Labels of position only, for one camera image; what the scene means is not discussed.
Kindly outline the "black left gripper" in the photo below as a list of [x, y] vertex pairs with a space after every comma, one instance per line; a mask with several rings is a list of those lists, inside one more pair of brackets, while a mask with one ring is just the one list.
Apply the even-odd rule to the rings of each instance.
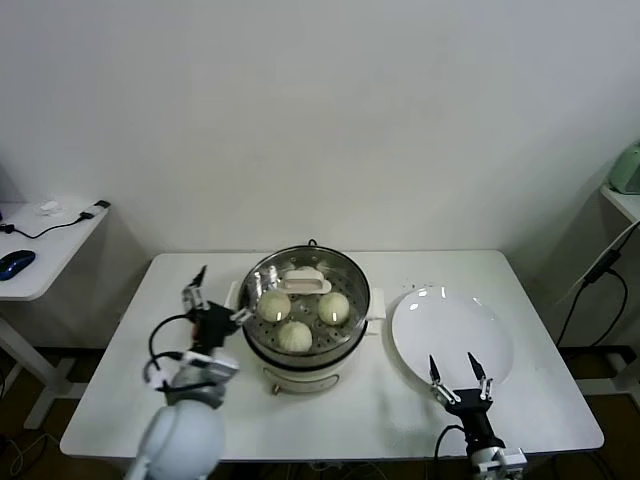
[[222, 305], [208, 303], [201, 290], [206, 271], [207, 266], [203, 265], [182, 290], [184, 310], [192, 311], [193, 350], [214, 350], [222, 347], [225, 338], [235, 332], [235, 323], [244, 323], [250, 318], [249, 308], [234, 312]]

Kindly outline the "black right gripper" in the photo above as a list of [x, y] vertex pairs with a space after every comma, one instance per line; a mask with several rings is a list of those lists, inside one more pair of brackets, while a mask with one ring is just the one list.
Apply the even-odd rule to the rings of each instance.
[[446, 404], [446, 411], [461, 421], [467, 445], [502, 445], [503, 441], [494, 433], [487, 415], [492, 406], [493, 379], [486, 375], [483, 366], [471, 352], [467, 356], [480, 390], [449, 389], [442, 382], [436, 362], [430, 355], [431, 390], [440, 404]]

